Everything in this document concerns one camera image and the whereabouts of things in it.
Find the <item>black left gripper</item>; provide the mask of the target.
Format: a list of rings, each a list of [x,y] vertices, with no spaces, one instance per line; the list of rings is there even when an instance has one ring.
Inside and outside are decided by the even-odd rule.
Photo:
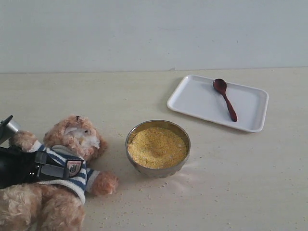
[[[0,148],[0,188],[40,180],[67,179],[66,160],[45,151],[23,152],[16,146]]]

